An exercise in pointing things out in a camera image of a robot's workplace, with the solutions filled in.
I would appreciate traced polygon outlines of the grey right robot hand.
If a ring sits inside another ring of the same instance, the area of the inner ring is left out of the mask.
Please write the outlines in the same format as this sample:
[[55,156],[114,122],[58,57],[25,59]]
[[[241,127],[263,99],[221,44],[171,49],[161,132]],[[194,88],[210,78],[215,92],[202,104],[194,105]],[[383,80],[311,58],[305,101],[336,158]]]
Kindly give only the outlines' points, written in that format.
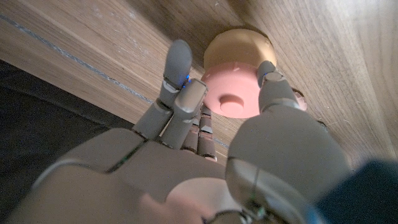
[[161,93],[132,130],[114,128],[48,167],[8,223],[323,223],[315,204],[349,176],[338,143],[304,112],[269,61],[259,114],[233,138],[225,166],[184,152],[208,121],[206,85],[188,76],[192,51],[169,48]]

